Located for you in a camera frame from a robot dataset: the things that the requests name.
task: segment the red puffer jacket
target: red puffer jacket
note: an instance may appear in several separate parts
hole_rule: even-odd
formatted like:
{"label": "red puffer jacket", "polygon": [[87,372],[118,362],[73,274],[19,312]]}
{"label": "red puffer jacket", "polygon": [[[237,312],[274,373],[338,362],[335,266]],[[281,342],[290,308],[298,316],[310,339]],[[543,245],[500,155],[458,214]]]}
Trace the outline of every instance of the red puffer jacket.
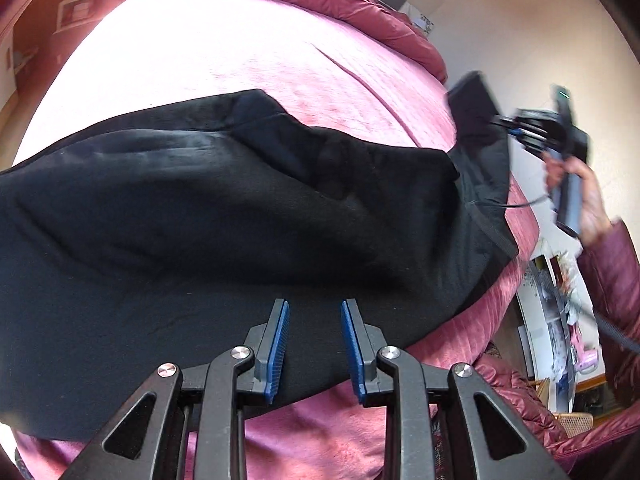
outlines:
{"label": "red puffer jacket", "polygon": [[[585,249],[578,257],[578,266],[594,311],[640,341],[640,264],[624,222],[616,222],[603,239]],[[628,408],[605,424],[573,438],[567,438],[533,389],[508,364],[487,354],[475,364],[478,372],[515,407],[527,427],[564,469],[574,469],[572,477],[593,452],[615,450],[617,444],[640,428],[640,356],[605,335],[600,337],[600,343],[607,382],[616,399]],[[589,474],[578,476],[598,478]]]}

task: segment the metal pivot screw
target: metal pivot screw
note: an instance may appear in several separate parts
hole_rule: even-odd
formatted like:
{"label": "metal pivot screw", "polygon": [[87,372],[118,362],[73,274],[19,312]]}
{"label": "metal pivot screw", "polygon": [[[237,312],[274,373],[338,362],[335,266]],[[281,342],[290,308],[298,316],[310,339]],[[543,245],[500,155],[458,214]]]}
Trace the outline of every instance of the metal pivot screw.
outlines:
{"label": "metal pivot screw", "polygon": [[158,367],[158,375],[160,377],[171,377],[178,371],[178,367],[173,363],[164,363]]}
{"label": "metal pivot screw", "polygon": [[400,357],[400,349],[396,346],[383,346],[380,349],[380,354],[385,359],[396,359]]}
{"label": "metal pivot screw", "polygon": [[471,377],[473,370],[473,367],[466,363],[457,363],[453,365],[453,373],[458,377]]}
{"label": "metal pivot screw", "polygon": [[231,357],[233,359],[244,359],[251,353],[246,346],[235,346],[231,349]]}

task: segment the blue gripper pad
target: blue gripper pad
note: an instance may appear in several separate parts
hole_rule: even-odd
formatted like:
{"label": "blue gripper pad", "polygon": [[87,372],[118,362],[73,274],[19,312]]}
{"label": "blue gripper pad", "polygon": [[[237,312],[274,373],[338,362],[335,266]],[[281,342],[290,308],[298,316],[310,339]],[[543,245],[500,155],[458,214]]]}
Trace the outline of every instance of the blue gripper pad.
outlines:
{"label": "blue gripper pad", "polygon": [[364,362],[346,301],[342,302],[340,320],[342,321],[342,336],[344,337],[344,343],[347,347],[347,359],[349,362],[349,374],[351,376],[353,393],[358,397],[358,402],[362,404],[367,395],[364,385]]}
{"label": "blue gripper pad", "polygon": [[280,318],[278,319],[278,327],[276,328],[273,344],[269,351],[269,360],[267,361],[266,388],[264,395],[269,404],[273,403],[273,398],[278,393],[280,386],[280,375],[282,374],[282,363],[284,361],[284,351],[287,347],[287,339],[289,338],[289,302],[285,301],[282,305]]}

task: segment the black fabric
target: black fabric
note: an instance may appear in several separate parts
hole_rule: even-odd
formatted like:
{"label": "black fabric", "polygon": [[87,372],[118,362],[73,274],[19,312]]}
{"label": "black fabric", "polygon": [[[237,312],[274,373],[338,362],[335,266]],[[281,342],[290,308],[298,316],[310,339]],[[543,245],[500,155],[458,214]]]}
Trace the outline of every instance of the black fabric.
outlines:
{"label": "black fabric", "polygon": [[[0,174],[0,418],[87,440],[159,364],[211,361],[277,297],[275,406],[324,390],[348,376],[344,298],[407,346],[486,290],[515,252],[464,205],[508,189],[492,126],[449,154],[382,146],[259,90],[95,124]],[[486,214],[513,241],[504,211]]]}

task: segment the pink bedspread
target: pink bedspread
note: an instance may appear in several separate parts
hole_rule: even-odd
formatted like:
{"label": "pink bedspread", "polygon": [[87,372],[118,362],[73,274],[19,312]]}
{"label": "pink bedspread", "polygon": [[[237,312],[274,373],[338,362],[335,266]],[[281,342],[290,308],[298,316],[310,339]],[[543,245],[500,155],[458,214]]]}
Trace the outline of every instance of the pink bedspread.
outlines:
{"label": "pink bedspread", "polygon": [[[16,162],[97,121],[141,108],[263,88],[303,123],[397,146],[448,150],[445,89],[425,69],[349,25],[274,0],[127,0],[84,40],[27,130]],[[510,201],[524,197],[512,180]],[[538,238],[529,208],[507,211],[523,257]],[[520,282],[512,262],[472,307],[411,348],[421,361],[473,362]],[[246,424],[250,479],[371,479],[385,413],[340,384]],[[36,480],[53,480],[82,444],[16,434]],[[194,435],[190,439],[193,457]],[[191,461],[188,476],[191,475]]]}

